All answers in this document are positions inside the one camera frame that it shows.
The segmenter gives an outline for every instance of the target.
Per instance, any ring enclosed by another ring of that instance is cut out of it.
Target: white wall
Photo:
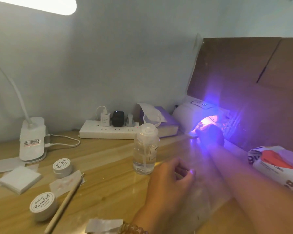
[[[211,36],[221,14],[219,0],[76,1],[71,16],[0,3],[0,66],[51,132],[80,127],[99,105],[172,110],[186,93],[197,33]],[[0,73],[0,141],[18,138],[23,119]]]
[[[222,0],[213,37],[293,37],[293,1]]]

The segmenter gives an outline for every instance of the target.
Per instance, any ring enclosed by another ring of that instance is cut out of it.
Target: power strip
[[[101,126],[100,121],[86,121],[79,131],[79,137],[84,139],[135,139],[139,123],[134,127]]]

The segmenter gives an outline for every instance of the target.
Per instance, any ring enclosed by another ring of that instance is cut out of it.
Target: uv nail lamp
[[[190,137],[197,137],[195,132],[209,124],[219,126],[222,130],[229,121],[228,112],[210,103],[194,100],[181,104],[172,116],[180,123],[180,130]]]

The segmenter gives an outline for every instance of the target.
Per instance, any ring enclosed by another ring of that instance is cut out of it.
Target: bracelet
[[[144,231],[143,228],[139,228],[135,224],[123,223],[118,229],[117,234],[149,234],[147,231]]]

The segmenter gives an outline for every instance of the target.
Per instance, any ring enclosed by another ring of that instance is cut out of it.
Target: jar label
[[[60,170],[66,168],[69,164],[70,160],[68,158],[62,158],[53,164],[53,169]]]
[[[149,160],[152,160],[152,159],[156,158],[157,148],[158,148],[158,146],[151,148]]]
[[[38,213],[47,209],[54,201],[55,196],[52,192],[45,192],[38,195],[30,204],[31,212]]]

